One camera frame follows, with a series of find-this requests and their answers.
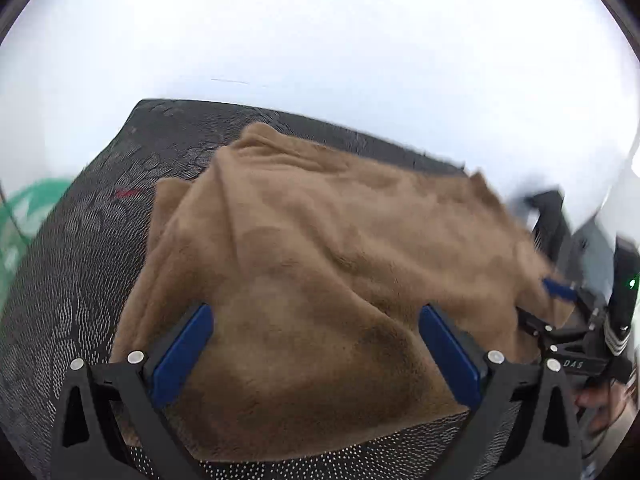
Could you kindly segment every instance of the green light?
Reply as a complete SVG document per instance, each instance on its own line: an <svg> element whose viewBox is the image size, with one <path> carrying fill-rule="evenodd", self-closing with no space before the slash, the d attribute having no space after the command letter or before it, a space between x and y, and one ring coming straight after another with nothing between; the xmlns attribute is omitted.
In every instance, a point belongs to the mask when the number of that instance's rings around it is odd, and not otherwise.
<svg viewBox="0 0 640 480"><path fill-rule="evenodd" d="M638 290L638 286L640 285L640 274L636 274L634 277L631 278L631 280L629 280L629 282L627 283L627 286L631 289L631 290Z"/></svg>

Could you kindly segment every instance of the cable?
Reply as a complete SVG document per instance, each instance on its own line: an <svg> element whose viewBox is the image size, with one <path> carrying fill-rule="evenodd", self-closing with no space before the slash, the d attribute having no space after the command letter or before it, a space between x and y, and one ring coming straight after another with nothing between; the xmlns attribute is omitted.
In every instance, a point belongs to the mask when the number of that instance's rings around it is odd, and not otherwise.
<svg viewBox="0 0 640 480"><path fill-rule="evenodd" d="M14 213L11 211L11 208L9 207L9 203L8 203L8 201L6 199L5 194L4 194L4 190L2 189L2 183L0 183L0 201L2 201L2 205L6 209L6 212L7 212L7 215L9 217L9 220L14 225L15 230L18 233L18 236L20 236L20 238L22 239L22 242L25 245L28 245L29 244L29 239L21 231L20 226L18 225L18 222L15 221Z"/></svg>

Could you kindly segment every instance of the green object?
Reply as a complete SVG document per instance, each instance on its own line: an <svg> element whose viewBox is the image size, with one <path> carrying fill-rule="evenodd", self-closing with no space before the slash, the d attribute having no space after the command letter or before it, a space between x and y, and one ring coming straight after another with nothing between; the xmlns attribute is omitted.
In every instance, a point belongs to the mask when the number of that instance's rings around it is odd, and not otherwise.
<svg viewBox="0 0 640 480"><path fill-rule="evenodd" d="M28 244L70 184L67 179L47 178L0 202L0 316Z"/></svg>
<svg viewBox="0 0 640 480"><path fill-rule="evenodd" d="M638 290L639 284L640 284L640 274L636 274L629 282L629 288L631 290Z"/></svg>

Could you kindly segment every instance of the brown towel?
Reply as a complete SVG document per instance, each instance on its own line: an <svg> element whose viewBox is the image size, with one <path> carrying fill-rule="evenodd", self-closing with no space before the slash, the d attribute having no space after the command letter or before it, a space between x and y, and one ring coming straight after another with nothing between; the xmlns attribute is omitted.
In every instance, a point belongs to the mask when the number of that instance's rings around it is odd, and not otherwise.
<svg viewBox="0 0 640 480"><path fill-rule="evenodd" d="M252 124L193 183L158 182L111 359L208 303L214 335L166 410L178 436L202 460L317 454L463 409L418 334L430 301L485 349L532 358L514 305L563 323L550 272L480 174L400 170Z"/></svg>

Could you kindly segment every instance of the red mark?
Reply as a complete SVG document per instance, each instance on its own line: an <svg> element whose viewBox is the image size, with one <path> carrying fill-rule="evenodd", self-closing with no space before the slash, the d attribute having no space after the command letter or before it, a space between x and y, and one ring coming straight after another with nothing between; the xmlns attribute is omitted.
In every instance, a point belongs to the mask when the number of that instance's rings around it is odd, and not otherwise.
<svg viewBox="0 0 640 480"><path fill-rule="evenodd" d="M128 196L137 195L141 189L117 189L114 193L116 198L126 198Z"/></svg>

